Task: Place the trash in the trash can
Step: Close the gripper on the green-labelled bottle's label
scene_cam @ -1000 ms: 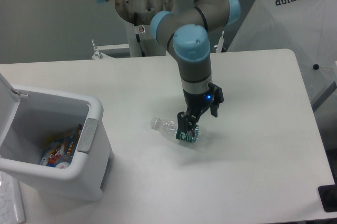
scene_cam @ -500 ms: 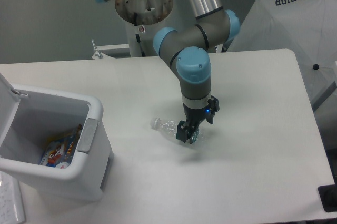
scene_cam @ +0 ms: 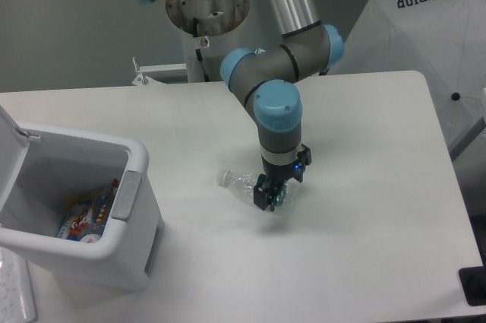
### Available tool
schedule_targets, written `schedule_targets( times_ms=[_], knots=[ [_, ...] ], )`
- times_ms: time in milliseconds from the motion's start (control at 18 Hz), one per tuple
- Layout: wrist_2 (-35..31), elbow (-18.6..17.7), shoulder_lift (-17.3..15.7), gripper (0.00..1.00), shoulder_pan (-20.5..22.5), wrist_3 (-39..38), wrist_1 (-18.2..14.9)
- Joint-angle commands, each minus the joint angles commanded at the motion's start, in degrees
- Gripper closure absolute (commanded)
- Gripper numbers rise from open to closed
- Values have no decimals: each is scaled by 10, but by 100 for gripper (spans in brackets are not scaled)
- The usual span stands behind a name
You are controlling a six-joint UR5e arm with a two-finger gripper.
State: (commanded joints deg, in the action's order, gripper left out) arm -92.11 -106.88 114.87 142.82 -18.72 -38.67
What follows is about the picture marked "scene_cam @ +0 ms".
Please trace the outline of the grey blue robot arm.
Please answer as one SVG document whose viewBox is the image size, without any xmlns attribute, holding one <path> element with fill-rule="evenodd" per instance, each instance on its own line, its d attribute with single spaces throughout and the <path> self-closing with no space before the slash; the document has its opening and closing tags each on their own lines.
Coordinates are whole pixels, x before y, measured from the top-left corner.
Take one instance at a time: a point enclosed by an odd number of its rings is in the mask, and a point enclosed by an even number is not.
<svg viewBox="0 0 486 323">
<path fill-rule="evenodd" d="M 342 37 L 322 24 L 314 0 L 270 0 L 281 44 L 269 51 L 241 48 L 250 0 L 164 1 L 181 35 L 188 80 L 224 82 L 254 120 L 264 171 L 253 183 L 253 200 L 261 210 L 273 210 L 283 203 L 287 182 L 301 181 L 311 163 L 301 140 L 296 84 L 342 58 Z"/>
</svg>

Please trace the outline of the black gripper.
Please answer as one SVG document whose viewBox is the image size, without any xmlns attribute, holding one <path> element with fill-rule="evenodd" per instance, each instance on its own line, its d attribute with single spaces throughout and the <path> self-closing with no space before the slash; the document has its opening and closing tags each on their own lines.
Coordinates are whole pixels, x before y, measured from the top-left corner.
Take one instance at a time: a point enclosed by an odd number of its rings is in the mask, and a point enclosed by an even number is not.
<svg viewBox="0 0 486 323">
<path fill-rule="evenodd" d="M 275 207 L 283 205 L 284 183 L 291 179 L 303 182 L 306 167 L 312 162 L 311 149 L 303 144 L 297 155 L 290 160 L 283 157 L 277 157 L 275 160 L 264 156 L 261 158 L 265 174 L 257 177 L 254 204 L 262 211 L 274 211 Z"/>
</svg>

